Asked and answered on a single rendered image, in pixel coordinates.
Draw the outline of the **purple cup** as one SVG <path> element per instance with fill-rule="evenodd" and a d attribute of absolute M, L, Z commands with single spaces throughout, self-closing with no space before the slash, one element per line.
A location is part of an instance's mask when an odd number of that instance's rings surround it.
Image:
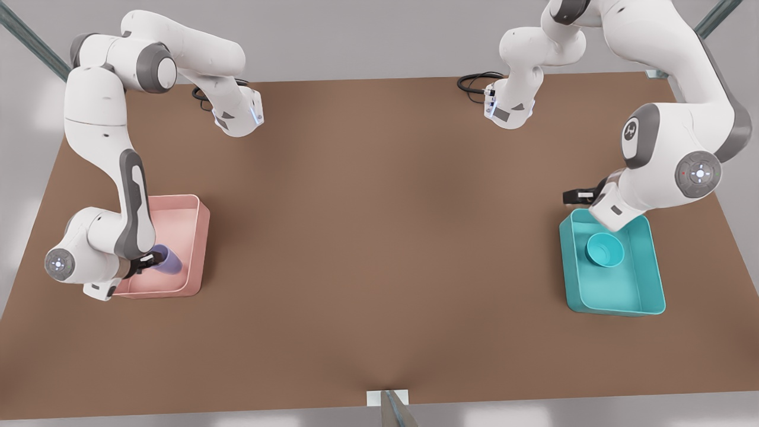
<path fill-rule="evenodd" d="M 163 274 L 179 274 L 183 268 L 181 259 L 165 245 L 154 245 L 151 249 L 150 268 Z"/>

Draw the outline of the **teal bowl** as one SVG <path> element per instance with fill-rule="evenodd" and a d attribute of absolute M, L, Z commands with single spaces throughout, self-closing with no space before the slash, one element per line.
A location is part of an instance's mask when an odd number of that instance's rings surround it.
<path fill-rule="evenodd" d="M 591 235 L 585 245 L 586 258 L 599 267 L 616 267 L 623 262 L 625 254 L 623 243 L 606 232 Z"/>

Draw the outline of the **teal plastic box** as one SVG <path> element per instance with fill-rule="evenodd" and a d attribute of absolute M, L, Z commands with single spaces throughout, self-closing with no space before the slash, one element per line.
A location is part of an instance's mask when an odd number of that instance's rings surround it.
<path fill-rule="evenodd" d="M 599 232 L 615 235 L 623 243 L 626 254 L 620 265 L 599 267 L 586 258 L 586 242 Z M 577 209 L 559 225 L 559 239 L 567 306 L 573 311 L 628 317 L 664 313 L 666 298 L 645 216 L 610 232 L 588 209 Z"/>

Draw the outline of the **silver frame post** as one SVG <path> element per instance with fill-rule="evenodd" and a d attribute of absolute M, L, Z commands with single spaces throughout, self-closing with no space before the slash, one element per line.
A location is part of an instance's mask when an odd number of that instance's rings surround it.
<path fill-rule="evenodd" d="M 694 27 L 694 32 L 702 39 L 707 38 L 741 3 L 743 0 L 718 0 Z"/>
<path fill-rule="evenodd" d="M 382 427 L 419 427 L 409 410 L 409 391 L 367 391 L 366 405 L 379 406 Z"/>
<path fill-rule="evenodd" d="M 35 57 L 43 62 L 60 80 L 66 82 L 71 72 L 71 67 L 50 46 L 45 43 L 35 31 L 11 8 L 0 0 L 0 24 L 11 33 L 16 40 L 23 44 Z"/>

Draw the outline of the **pink plastic box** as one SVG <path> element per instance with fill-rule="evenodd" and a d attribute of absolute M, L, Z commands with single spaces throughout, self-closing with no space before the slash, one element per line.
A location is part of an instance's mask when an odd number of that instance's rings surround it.
<path fill-rule="evenodd" d="M 149 197 L 155 243 L 168 246 L 181 259 L 181 273 L 152 268 L 121 281 L 114 293 L 124 298 L 189 297 L 200 291 L 211 214 L 196 195 Z"/>

